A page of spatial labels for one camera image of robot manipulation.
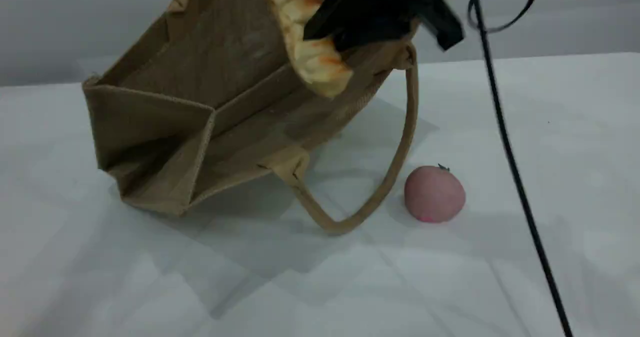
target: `white wall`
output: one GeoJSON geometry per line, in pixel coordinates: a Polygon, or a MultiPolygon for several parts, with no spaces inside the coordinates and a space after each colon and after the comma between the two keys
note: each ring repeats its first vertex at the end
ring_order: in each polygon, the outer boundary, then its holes
{"type": "MultiPolygon", "coordinates": [[[[0,0],[0,86],[78,81],[102,72],[169,0],[0,0]]],[[[482,0],[489,22],[515,15],[525,0],[482,0]]],[[[467,0],[450,0],[464,16],[467,0]]],[[[495,34],[496,57],[640,52],[640,0],[538,0],[517,25],[495,34]]],[[[481,57],[478,37],[441,53],[426,32],[421,62],[481,57]]]]}

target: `bread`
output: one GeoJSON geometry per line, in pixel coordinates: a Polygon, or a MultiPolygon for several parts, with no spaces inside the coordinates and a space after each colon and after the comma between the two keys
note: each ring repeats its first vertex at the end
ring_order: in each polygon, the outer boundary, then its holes
{"type": "Polygon", "coordinates": [[[304,41],[305,24],[318,11],[322,0],[270,0],[295,72],[321,96],[342,93],[354,74],[336,51],[331,37],[304,41]]]}

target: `black cable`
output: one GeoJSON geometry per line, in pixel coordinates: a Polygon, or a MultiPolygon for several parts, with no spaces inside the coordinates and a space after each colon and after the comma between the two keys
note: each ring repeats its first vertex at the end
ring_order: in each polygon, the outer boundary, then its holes
{"type": "MultiPolygon", "coordinates": [[[[524,12],[526,12],[526,10],[529,9],[529,7],[532,4],[533,4],[532,0],[527,2],[527,6],[525,7],[525,9],[523,9],[523,12],[519,14],[516,20],[518,20],[524,14],[524,12]]],[[[522,204],[522,210],[524,211],[524,214],[526,216],[526,223],[528,223],[528,229],[531,232],[531,238],[533,239],[533,244],[535,245],[535,252],[537,252],[537,257],[540,259],[540,264],[542,265],[542,270],[544,271],[544,276],[546,277],[546,283],[548,284],[549,290],[551,291],[551,297],[553,298],[553,303],[555,305],[558,318],[560,319],[562,330],[564,331],[564,335],[566,337],[573,337],[574,334],[571,331],[571,327],[569,325],[569,319],[567,319],[567,313],[565,312],[565,307],[563,306],[562,299],[560,298],[560,292],[558,292],[558,286],[556,286],[556,280],[554,278],[553,273],[551,272],[551,266],[549,265],[547,254],[545,253],[545,249],[542,246],[540,233],[538,232],[536,221],[533,218],[533,212],[531,211],[529,199],[527,198],[524,185],[522,184],[522,178],[521,178],[520,172],[518,171],[518,166],[516,164],[516,159],[514,157],[514,151],[512,151],[512,145],[509,141],[509,134],[507,133],[505,117],[503,116],[503,108],[501,106],[500,95],[498,93],[498,84],[496,83],[496,73],[494,73],[494,62],[491,57],[491,50],[489,46],[489,37],[488,37],[489,32],[487,32],[487,29],[485,28],[485,21],[483,18],[482,7],[480,6],[480,0],[471,0],[469,2],[469,5],[475,7],[475,16],[477,18],[478,31],[480,32],[480,40],[482,40],[482,52],[484,53],[484,63],[486,65],[487,77],[489,79],[489,84],[491,86],[491,95],[493,95],[493,106],[495,108],[495,118],[498,122],[498,127],[500,129],[500,138],[502,139],[504,152],[507,156],[507,161],[509,162],[509,168],[511,171],[511,175],[513,176],[513,182],[516,185],[516,189],[518,190],[518,196],[519,196],[520,203],[522,204]]]]}
{"type": "MultiPolygon", "coordinates": [[[[510,22],[505,23],[503,25],[499,25],[498,27],[486,27],[486,25],[485,25],[484,30],[488,34],[494,34],[496,32],[500,32],[500,31],[506,30],[507,28],[509,28],[512,25],[514,25],[514,23],[518,22],[518,20],[520,18],[522,18],[522,16],[524,16],[527,13],[527,11],[529,11],[531,6],[533,6],[534,2],[535,2],[535,0],[526,0],[526,3],[524,5],[524,7],[522,7],[522,10],[510,22]]],[[[472,12],[473,12],[473,9],[474,9],[475,6],[476,6],[475,0],[469,0],[469,4],[467,4],[467,6],[466,6],[466,19],[469,22],[469,25],[471,25],[471,28],[473,28],[474,30],[478,31],[478,30],[480,30],[479,23],[474,21],[473,16],[472,16],[472,12]]]]}

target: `pink ball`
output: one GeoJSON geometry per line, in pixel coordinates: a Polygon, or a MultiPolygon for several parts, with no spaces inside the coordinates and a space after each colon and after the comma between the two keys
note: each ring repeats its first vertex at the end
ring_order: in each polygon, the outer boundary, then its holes
{"type": "Polygon", "coordinates": [[[456,176],[445,168],[421,166],[404,184],[404,205],[418,221],[443,223],[465,205],[466,193],[456,176]]]}

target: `table surface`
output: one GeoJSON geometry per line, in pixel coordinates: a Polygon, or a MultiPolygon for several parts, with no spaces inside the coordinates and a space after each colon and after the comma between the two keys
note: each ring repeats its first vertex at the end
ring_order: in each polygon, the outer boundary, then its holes
{"type": "MultiPolygon", "coordinates": [[[[496,61],[510,136],[574,334],[640,331],[640,54],[496,61]]],[[[404,78],[313,155],[345,216],[400,138],[404,78]]],[[[420,66],[420,120],[393,192],[326,237],[273,176],[185,219],[119,201],[78,84],[0,88],[3,337],[550,337],[560,324],[500,143],[483,63],[420,66]],[[467,203],[413,220],[407,175],[451,168],[467,203]]]]}

